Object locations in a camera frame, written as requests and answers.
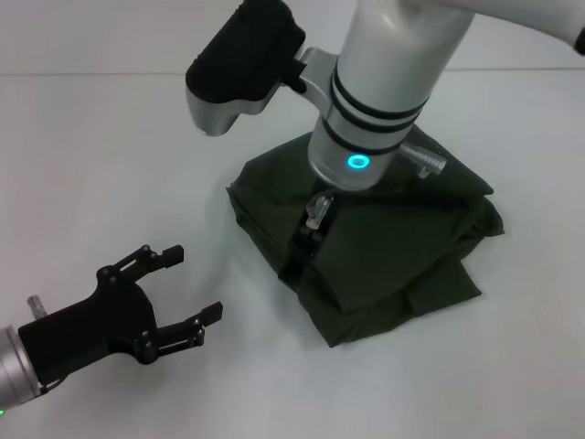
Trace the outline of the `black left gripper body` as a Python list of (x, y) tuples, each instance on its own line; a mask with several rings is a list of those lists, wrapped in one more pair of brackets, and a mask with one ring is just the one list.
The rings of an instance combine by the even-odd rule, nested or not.
[(112, 354), (130, 355), (143, 365), (157, 360), (153, 306), (137, 281), (158, 269), (106, 266), (88, 298), (17, 330), (43, 393)]

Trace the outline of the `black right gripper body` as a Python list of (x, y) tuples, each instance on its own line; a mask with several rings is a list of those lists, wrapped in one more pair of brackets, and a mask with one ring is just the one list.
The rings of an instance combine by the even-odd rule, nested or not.
[(341, 201), (340, 191), (336, 187), (324, 181), (315, 181), (293, 241), (305, 251), (318, 251), (335, 222)]

